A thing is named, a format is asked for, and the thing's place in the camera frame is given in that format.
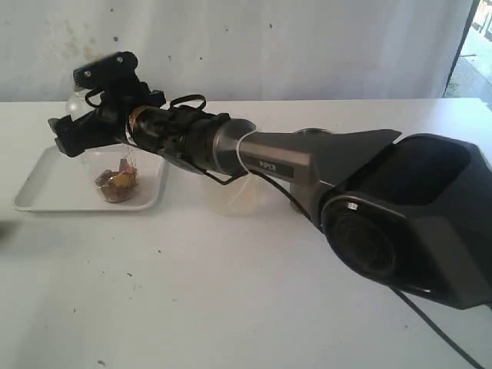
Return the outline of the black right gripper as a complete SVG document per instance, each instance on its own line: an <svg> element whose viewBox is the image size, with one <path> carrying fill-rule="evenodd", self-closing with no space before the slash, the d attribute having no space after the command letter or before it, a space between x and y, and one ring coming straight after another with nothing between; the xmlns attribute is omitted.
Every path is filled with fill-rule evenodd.
<svg viewBox="0 0 492 369"><path fill-rule="evenodd" d="M58 150L75 158L91 148L125 143L129 115L136 108L165 104L165 94L151 90L136 74L106 88L89 90L85 100L94 110L75 121L70 115L48 119Z"/></svg>

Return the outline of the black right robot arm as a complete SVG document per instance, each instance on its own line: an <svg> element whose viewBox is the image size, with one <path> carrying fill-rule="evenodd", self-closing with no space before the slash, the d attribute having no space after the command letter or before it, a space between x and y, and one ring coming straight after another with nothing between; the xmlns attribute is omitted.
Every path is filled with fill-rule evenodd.
<svg viewBox="0 0 492 369"><path fill-rule="evenodd" d="M262 132L205 111L202 95L166 101L135 75L83 80L80 118L51 118L61 153L127 144L228 185L283 180L287 197L352 271L396 291L468 309L491 303L491 168L473 143L440 135Z"/></svg>

